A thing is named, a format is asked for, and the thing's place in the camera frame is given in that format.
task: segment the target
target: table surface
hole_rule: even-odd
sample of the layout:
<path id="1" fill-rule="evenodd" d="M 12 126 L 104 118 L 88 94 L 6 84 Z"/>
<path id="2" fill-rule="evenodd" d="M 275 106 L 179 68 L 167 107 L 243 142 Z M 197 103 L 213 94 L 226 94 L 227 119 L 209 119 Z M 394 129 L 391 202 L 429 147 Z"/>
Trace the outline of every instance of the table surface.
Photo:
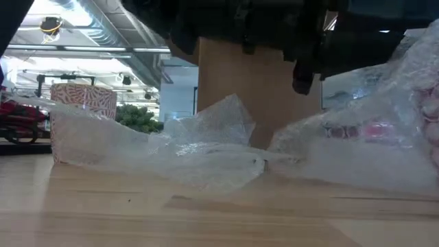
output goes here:
<path id="1" fill-rule="evenodd" d="M 289 180 L 230 195 L 0 157 L 2 246 L 439 246 L 438 200 Z"/>

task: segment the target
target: brown cardboard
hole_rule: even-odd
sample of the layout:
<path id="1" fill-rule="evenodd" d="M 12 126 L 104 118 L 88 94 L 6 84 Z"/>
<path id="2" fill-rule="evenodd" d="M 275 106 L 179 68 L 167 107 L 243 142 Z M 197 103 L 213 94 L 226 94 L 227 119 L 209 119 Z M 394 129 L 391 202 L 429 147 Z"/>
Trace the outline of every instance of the brown cardboard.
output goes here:
<path id="1" fill-rule="evenodd" d="M 257 47 L 253 56 L 240 45 L 200 40 L 198 110 L 236 93 L 257 123 L 251 143 L 266 148 L 276 130 L 321 111 L 321 82 L 308 96 L 292 88 L 294 64 L 281 51 Z"/>

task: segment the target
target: green plant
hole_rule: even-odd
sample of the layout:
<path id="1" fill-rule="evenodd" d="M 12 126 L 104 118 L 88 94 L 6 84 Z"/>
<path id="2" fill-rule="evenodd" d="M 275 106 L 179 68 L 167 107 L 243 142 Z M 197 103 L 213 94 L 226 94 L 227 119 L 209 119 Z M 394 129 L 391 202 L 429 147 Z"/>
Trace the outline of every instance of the green plant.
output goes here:
<path id="1" fill-rule="evenodd" d="M 146 107 L 138 108 L 130 104 L 118 106 L 116 121 L 133 130 L 151 133 L 163 130 L 163 123 L 153 120 L 154 113 L 149 113 Z"/>

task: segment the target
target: fluorescent light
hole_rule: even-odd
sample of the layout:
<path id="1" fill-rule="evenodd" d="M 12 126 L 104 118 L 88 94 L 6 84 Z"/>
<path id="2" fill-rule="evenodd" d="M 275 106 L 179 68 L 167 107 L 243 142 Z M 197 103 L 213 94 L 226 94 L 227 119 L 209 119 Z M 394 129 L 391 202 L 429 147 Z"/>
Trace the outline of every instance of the fluorescent light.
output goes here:
<path id="1" fill-rule="evenodd" d="M 135 52 L 171 53 L 169 48 L 134 48 Z"/>
<path id="2" fill-rule="evenodd" d="M 32 31 L 32 30 L 39 30 L 40 27 L 19 27 L 19 31 Z"/>
<path id="3" fill-rule="evenodd" d="M 112 51 L 126 51 L 123 47 L 76 47 L 76 46 L 66 46 L 64 47 L 67 51 L 102 51 L 102 52 L 112 52 Z"/>
<path id="4" fill-rule="evenodd" d="M 57 50 L 55 45 L 8 45 L 7 49 Z"/>
<path id="5" fill-rule="evenodd" d="M 132 93 L 130 89 L 113 89 L 112 91 L 116 93 Z"/>
<path id="6" fill-rule="evenodd" d="M 107 54 L 101 54 L 99 55 L 100 58 L 116 58 L 116 59 L 120 59 L 120 58 L 131 58 L 130 55 L 107 55 Z"/>

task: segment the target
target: bubble wrap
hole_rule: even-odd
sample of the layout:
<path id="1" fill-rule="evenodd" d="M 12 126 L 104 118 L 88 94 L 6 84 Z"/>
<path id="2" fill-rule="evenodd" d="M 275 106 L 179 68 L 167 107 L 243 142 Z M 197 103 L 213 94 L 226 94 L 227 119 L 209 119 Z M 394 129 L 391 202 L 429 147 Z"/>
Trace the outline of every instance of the bubble wrap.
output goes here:
<path id="1" fill-rule="evenodd" d="M 272 169 L 356 187 L 439 196 L 439 21 L 369 97 L 293 123 L 269 150 L 301 158 Z"/>
<path id="2" fill-rule="evenodd" d="M 323 108 L 342 107 L 352 99 L 359 99 L 374 93 L 388 81 L 405 52 L 422 36 L 424 31 L 408 30 L 405 38 L 386 64 L 364 67 L 328 77 L 322 83 Z"/>
<path id="3" fill-rule="evenodd" d="M 236 95 L 194 118 L 173 120 L 144 134 L 90 111 L 47 99 L 14 96 L 56 114 L 52 148 L 68 164 L 105 172 L 155 173 L 200 190 L 226 193 L 261 174 L 266 161 L 294 157 L 248 147 L 254 122 Z"/>

